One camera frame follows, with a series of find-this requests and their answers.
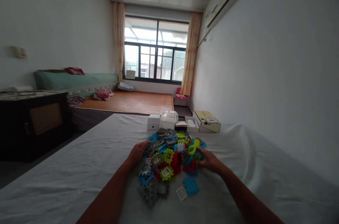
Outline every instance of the white cloth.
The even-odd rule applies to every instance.
[[[120,84],[118,85],[118,88],[124,91],[129,91],[132,92],[134,91],[134,86],[130,85],[130,84],[126,84],[124,82],[120,82]]]
[[[154,133],[146,126],[145,116],[110,116],[3,188],[0,223],[75,223],[135,143]],[[223,124],[220,133],[192,136],[205,141],[282,221],[336,222],[338,188],[255,133]],[[180,201],[176,190],[186,177],[181,172],[170,184],[168,199],[159,200],[153,209],[142,201],[139,182],[131,177],[120,223],[242,223],[221,178],[207,170],[198,172],[198,195]]]

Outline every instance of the glass pane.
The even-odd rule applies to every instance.
[[[173,43],[166,43],[166,42],[163,45],[164,46],[175,46],[175,44],[173,44]]]
[[[141,53],[142,53],[142,54],[149,54],[149,49],[150,49],[149,47],[143,47],[143,46],[142,46],[142,47],[141,47]]]
[[[135,76],[139,76],[139,47],[125,45],[125,74],[126,70],[134,70]]]
[[[156,67],[156,78],[161,79],[161,64],[162,64],[162,57],[158,56],[158,64]]]
[[[172,49],[164,49],[163,50],[163,56],[170,56],[172,57],[173,55],[173,50]]]
[[[132,28],[136,37],[143,40],[156,40],[156,30]]]
[[[138,40],[139,43],[144,43],[144,44],[149,44],[151,43],[150,41],[147,40]]]
[[[135,39],[125,39],[126,42],[137,42]]]
[[[155,60],[155,56],[151,55],[151,64],[150,64],[150,69],[149,69],[149,78],[154,78],[154,60]]]
[[[174,51],[172,80],[176,80],[176,81],[183,80],[184,66],[185,66],[185,54],[186,52],[184,51]]]
[[[149,77],[149,55],[141,55],[140,77]]]
[[[135,37],[140,43],[150,43],[151,41],[156,41],[156,25],[156,20],[131,18],[126,16],[125,37]]]
[[[171,79],[171,66],[172,66],[172,58],[163,57],[161,79],[167,79],[167,80]]]
[[[125,38],[126,37],[135,37],[130,28],[125,27]]]
[[[187,43],[188,24],[159,22],[158,42],[163,41],[164,46],[168,44],[182,45]]]

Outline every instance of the white wall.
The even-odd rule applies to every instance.
[[[198,49],[191,107],[339,185],[338,11],[339,0],[238,0]]]
[[[127,4],[125,12],[129,15],[154,17],[157,19],[170,19],[189,22],[192,12],[183,10],[174,10],[169,8],[142,6],[136,4]]]
[[[177,84],[164,84],[154,82],[142,82],[136,80],[123,80],[124,83],[133,85],[135,90],[141,92],[169,93],[175,95],[177,88],[181,87]]]
[[[0,0],[0,89],[35,86],[37,69],[114,72],[109,0]],[[15,58],[10,46],[27,50]]]

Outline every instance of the dark wooden cabinet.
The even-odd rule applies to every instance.
[[[0,161],[32,162],[73,133],[67,93],[0,94]]]

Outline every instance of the bamboo mat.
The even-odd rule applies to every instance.
[[[174,110],[171,94],[148,92],[113,92],[107,101],[87,98],[77,108],[112,111],[116,113],[162,114]]]

